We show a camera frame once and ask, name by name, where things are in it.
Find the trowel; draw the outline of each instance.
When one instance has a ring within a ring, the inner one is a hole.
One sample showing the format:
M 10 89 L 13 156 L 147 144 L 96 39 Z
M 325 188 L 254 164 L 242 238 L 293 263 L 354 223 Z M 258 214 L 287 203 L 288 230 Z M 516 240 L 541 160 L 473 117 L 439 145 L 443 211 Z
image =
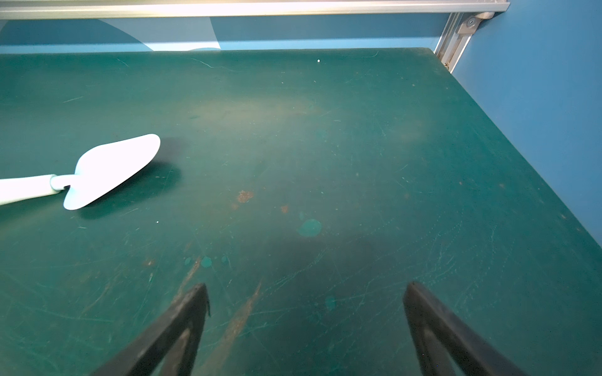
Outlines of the trowel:
M 155 134 L 99 145 L 85 152 L 73 175 L 41 175 L 0 179 L 0 205 L 48 196 L 69 187 L 63 206 L 83 208 L 146 166 L 159 151 Z

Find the green surface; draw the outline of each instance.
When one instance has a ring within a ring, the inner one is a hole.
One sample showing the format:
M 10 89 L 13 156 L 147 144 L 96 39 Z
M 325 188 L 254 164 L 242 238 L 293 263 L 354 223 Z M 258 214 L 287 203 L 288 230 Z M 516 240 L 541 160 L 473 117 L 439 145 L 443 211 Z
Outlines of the green surface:
M 0 207 L 0 374 L 86 374 L 205 282 L 196 375 L 417 375 L 411 280 L 528 373 L 598 374 L 599 246 L 431 51 L 30 55 L 0 72 L 0 177 L 162 139 L 86 208 Z

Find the trowel handle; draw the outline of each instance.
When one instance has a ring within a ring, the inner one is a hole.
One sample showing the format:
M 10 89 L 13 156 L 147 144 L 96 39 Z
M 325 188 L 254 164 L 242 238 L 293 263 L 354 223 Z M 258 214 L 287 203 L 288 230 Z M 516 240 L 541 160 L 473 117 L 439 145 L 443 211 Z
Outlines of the trowel handle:
M 55 176 L 50 174 L 0 179 L 0 205 L 59 193 L 50 185 L 50 179 Z

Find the green paint spot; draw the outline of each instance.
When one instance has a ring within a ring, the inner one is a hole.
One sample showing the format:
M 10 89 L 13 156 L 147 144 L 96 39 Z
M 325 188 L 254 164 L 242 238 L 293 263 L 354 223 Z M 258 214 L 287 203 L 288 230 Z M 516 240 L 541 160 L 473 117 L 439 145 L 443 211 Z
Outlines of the green paint spot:
M 211 268 L 211 264 L 213 264 L 213 262 L 207 256 L 203 257 L 203 259 L 200 262 L 200 265 L 204 268 Z
M 324 304 L 326 305 L 326 310 L 328 312 L 334 310 L 334 308 L 336 308 L 337 306 L 337 301 L 335 299 L 335 297 L 333 297 L 332 295 L 329 295 L 326 297 Z
M 297 230 L 299 235 L 306 238 L 312 238 L 322 231 L 322 224 L 316 220 L 306 220 Z

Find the metal bracket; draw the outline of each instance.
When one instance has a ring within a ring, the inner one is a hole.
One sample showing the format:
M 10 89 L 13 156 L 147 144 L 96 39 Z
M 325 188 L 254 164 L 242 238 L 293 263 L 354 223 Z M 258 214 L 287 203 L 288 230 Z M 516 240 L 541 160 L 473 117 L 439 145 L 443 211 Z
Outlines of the metal bracket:
M 458 60 L 460 60 L 464 49 L 470 38 L 477 31 L 481 21 L 492 18 L 494 14 L 494 12 L 450 14 L 441 38 L 439 38 L 439 43 L 437 43 L 437 47 L 435 48 L 435 55 L 437 55 L 450 73 L 456 67 Z

